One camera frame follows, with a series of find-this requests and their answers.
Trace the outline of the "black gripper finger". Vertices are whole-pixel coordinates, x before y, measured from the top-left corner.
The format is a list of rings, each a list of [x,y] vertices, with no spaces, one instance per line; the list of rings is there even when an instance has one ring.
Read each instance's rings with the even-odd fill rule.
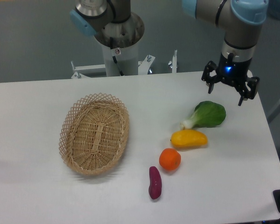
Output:
[[[259,77],[246,77],[239,85],[240,100],[238,106],[241,106],[243,101],[254,99],[259,86]]]
[[[203,70],[201,80],[208,86],[208,93],[211,94],[214,88],[214,84],[219,82],[219,76],[217,75],[217,65],[213,61],[209,61]]]

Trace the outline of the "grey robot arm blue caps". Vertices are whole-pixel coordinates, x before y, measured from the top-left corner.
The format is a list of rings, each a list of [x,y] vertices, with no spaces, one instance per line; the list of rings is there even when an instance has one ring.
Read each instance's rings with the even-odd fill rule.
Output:
[[[213,90],[216,83],[234,87],[240,100],[257,94],[258,77],[247,72],[266,20],[266,0],[184,0],[184,12],[225,31],[218,64],[208,62],[202,80]],[[85,36],[101,45],[107,76],[138,75],[138,43],[144,34],[142,19],[128,0],[78,0],[70,19]]]

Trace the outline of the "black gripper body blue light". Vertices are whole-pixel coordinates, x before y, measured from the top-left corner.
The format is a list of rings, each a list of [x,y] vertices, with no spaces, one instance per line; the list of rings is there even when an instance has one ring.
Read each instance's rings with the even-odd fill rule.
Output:
[[[243,86],[252,59],[244,62],[228,63],[228,58],[221,54],[217,67],[219,81],[232,87]]]

